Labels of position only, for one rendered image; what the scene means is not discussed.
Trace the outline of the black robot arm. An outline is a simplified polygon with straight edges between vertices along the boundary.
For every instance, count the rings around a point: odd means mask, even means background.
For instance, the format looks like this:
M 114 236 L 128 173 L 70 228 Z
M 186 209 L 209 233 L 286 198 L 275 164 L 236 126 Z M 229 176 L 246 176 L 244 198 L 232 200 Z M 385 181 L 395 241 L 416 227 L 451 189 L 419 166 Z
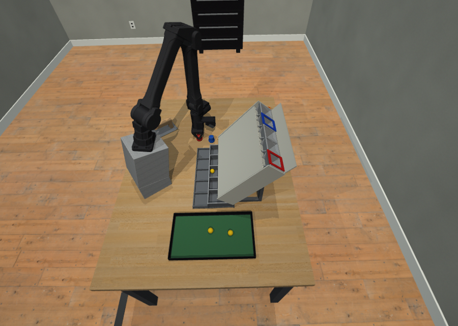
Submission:
M 197 130 L 204 129 L 205 125 L 214 128 L 215 116 L 203 116 L 211 106 L 202 99 L 199 87 L 199 73 L 197 50 L 202 47 L 202 36 L 197 28 L 181 22 L 165 22 L 163 29 L 164 39 L 157 62 L 146 91 L 142 99 L 131 110 L 134 135 L 132 150 L 138 152 L 152 152 L 156 133 L 161 122 L 160 102 L 171 69 L 181 47 L 184 60 L 187 99 L 191 120 L 196 123 Z

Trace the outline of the green tray with black rim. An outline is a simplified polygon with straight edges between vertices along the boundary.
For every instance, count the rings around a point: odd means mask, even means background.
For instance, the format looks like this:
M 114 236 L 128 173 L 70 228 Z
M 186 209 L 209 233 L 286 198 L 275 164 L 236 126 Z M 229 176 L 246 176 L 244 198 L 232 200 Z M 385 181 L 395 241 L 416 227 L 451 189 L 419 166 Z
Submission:
M 174 213 L 168 260 L 251 258 L 256 258 L 252 211 Z

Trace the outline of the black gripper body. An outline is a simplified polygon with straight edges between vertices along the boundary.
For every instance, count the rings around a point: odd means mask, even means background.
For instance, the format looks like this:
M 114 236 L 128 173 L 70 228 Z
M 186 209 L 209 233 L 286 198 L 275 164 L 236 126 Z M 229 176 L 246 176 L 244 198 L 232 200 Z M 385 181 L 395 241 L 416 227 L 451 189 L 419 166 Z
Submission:
M 202 119 L 201 119 L 201 120 L 202 120 Z M 201 121 L 201 120 L 200 120 L 200 121 Z M 200 122 L 200 121 L 199 121 L 199 122 Z M 196 123 L 199 123 L 199 122 L 194 122 L 194 121 L 192 121 L 192 128 L 191 128 L 191 133 L 192 133 L 192 134 L 198 134 L 198 133 L 203 133 L 203 132 L 204 132 L 204 130 L 197 130 Z

